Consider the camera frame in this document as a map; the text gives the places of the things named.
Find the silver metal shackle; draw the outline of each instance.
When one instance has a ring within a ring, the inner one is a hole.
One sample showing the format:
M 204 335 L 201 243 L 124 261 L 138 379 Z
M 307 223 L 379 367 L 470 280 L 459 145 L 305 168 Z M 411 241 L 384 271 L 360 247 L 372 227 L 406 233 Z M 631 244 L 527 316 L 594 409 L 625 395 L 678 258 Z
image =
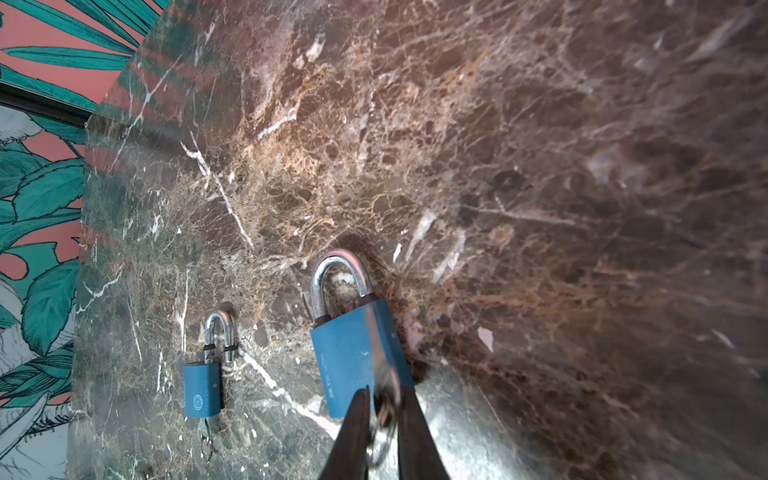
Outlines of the silver metal shackle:
M 212 345 L 214 343 L 214 327 L 217 320 L 221 322 L 221 329 L 224 331 L 224 346 L 233 346 L 235 344 L 235 329 L 232 325 L 232 319 L 221 310 L 212 312 L 205 320 L 205 344 Z M 206 350 L 204 358 L 205 363 L 213 362 L 214 351 Z M 234 360 L 234 350 L 224 350 L 224 361 L 232 363 Z
M 312 311 L 316 319 L 328 314 L 326 299 L 323 295 L 323 281 L 326 278 L 328 269 L 336 263 L 341 263 L 352 273 L 355 285 L 357 286 L 357 293 L 361 297 L 373 293 L 371 280 L 368 278 L 368 273 L 365 267 L 362 266 L 362 263 L 360 263 L 357 255 L 343 248 L 331 250 L 315 265 L 315 271 L 312 273 L 310 281 L 310 301 L 312 302 Z

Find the marble surface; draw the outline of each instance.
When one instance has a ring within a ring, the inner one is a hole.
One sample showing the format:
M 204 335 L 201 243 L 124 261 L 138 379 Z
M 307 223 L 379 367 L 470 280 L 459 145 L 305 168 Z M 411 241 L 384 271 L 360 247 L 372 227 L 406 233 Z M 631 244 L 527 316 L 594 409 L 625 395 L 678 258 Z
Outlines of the marble surface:
M 454 479 L 768 477 L 764 5 L 174 2 L 88 124 L 69 478 L 316 478 L 332 247 Z M 220 301 L 205 463 L 181 366 Z

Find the open padlock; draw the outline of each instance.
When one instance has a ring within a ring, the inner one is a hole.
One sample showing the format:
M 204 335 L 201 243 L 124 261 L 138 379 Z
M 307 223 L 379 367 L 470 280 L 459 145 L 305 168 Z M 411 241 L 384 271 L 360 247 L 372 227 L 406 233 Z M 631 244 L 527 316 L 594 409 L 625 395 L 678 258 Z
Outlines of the open padlock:
M 323 281 L 336 263 L 352 273 L 360 298 L 357 308 L 331 319 L 323 297 Z M 315 266 L 310 297 L 315 316 L 312 343 L 331 417 L 343 417 L 355 393 L 366 386 L 373 390 L 374 376 L 379 374 L 396 386 L 392 391 L 397 394 L 400 386 L 413 387 L 389 305 L 372 291 L 368 273 L 354 253 L 343 249 L 328 252 Z M 374 370 L 373 358 L 377 356 L 383 360 L 380 365 L 391 366 L 389 371 Z
M 211 436 L 213 417 L 221 412 L 221 375 L 220 366 L 214 360 L 214 327 L 221 322 L 224 332 L 223 355 L 226 363 L 234 361 L 237 344 L 234 341 L 234 327 L 229 314 L 216 310 L 205 320 L 205 345 L 203 361 L 192 362 L 184 366 L 184 414 L 193 419 L 200 419 L 197 434 L 200 436 L 200 456 L 210 459 L 215 452 Z

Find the closed padlock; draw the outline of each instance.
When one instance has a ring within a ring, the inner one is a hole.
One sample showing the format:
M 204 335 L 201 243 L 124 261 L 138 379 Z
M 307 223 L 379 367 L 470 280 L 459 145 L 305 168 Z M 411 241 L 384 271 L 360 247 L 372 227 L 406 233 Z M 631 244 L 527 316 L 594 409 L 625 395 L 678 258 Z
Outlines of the closed padlock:
M 323 298 L 323 281 L 328 269 L 335 263 L 341 263 L 352 273 L 360 298 L 357 308 L 331 319 Z M 373 319 L 375 323 L 383 355 L 387 363 L 395 367 L 399 384 L 413 387 L 413 378 L 389 305 L 372 292 L 368 274 L 354 253 L 343 249 L 328 252 L 315 266 L 310 297 L 315 316 L 312 344 L 331 417 L 343 417 L 358 390 L 368 386 L 373 391 L 368 319 Z
M 217 310 L 205 321 L 203 362 L 192 362 L 184 370 L 184 414 L 194 419 L 205 419 L 221 412 L 221 377 L 219 363 L 214 360 L 214 327 L 221 322 L 224 331 L 224 360 L 231 363 L 237 345 L 230 316 Z

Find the key ring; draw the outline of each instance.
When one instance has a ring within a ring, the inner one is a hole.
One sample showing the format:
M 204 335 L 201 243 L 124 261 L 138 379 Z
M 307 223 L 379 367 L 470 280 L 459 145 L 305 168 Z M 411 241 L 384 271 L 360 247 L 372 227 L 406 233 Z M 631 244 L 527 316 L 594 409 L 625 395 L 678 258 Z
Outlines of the key ring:
M 205 461 L 210 461 L 210 457 L 214 455 L 214 452 L 216 449 L 214 448 L 214 441 L 210 437 L 210 425 L 208 424 L 208 419 L 200 419 L 200 421 L 197 423 L 197 433 L 200 435 L 200 458 L 205 458 Z M 208 455 L 205 454 L 205 445 L 208 445 Z

